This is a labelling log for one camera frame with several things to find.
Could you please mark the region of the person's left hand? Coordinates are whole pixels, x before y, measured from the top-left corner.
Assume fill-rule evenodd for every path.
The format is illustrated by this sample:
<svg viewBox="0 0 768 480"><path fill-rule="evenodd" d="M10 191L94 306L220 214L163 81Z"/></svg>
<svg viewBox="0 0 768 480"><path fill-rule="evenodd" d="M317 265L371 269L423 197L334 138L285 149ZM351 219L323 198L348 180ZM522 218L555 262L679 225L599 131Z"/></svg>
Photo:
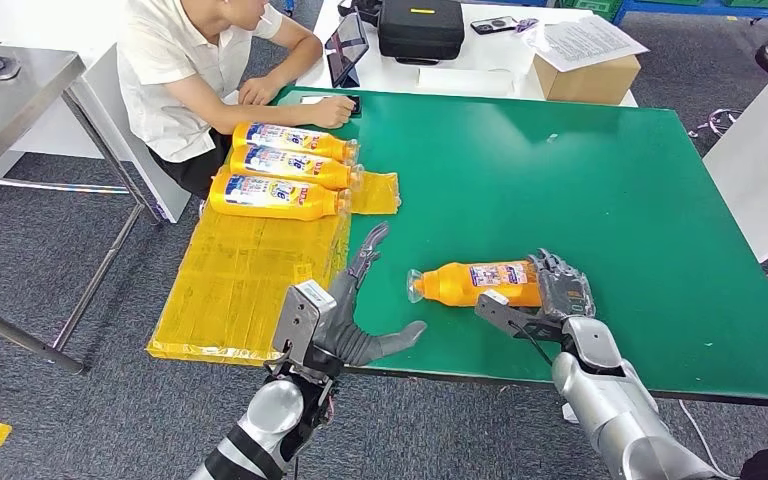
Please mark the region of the person's left hand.
<svg viewBox="0 0 768 480"><path fill-rule="evenodd" d="M275 75L252 77L245 80L238 95L241 105L264 106L269 104L287 83Z"/></svg>

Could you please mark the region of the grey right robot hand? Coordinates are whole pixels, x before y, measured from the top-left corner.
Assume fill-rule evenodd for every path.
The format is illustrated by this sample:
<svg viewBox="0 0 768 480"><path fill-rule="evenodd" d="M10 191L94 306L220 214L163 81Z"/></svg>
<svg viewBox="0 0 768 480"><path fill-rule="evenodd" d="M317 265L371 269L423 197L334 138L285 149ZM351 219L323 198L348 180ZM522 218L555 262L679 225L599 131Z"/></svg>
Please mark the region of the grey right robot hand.
<svg viewBox="0 0 768 480"><path fill-rule="evenodd" d="M590 284L583 272L543 248L529 259L535 267L544 318L562 322L570 316L596 316Z"/></svg>

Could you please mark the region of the person's right hand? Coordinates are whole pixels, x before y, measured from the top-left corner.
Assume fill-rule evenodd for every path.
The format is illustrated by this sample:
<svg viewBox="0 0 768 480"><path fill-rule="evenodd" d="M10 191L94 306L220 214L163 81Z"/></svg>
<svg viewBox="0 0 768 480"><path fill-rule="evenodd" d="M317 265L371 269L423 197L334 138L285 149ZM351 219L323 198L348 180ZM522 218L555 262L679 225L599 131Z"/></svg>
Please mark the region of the person's right hand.
<svg viewBox="0 0 768 480"><path fill-rule="evenodd" d="M336 129L345 125L353 111L356 102L347 96L332 96L310 105L310 120L312 125Z"/></svg>

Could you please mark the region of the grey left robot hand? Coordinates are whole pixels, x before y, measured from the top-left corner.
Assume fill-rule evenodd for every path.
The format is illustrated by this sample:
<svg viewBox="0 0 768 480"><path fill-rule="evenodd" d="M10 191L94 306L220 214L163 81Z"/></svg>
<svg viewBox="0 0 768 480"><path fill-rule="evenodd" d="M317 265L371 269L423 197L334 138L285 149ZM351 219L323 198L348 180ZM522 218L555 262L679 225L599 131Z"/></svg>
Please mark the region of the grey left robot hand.
<svg viewBox="0 0 768 480"><path fill-rule="evenodd" d="M426 322L417 320L398 332L375 336L361 329L354 320L358 291L372 263L380 257L377 248L388 233L387 221L373 227L328 289L337 304L317 327L314 345L339 358L345 365L365 366L407 350L418 342L427 329Z"/></svg>

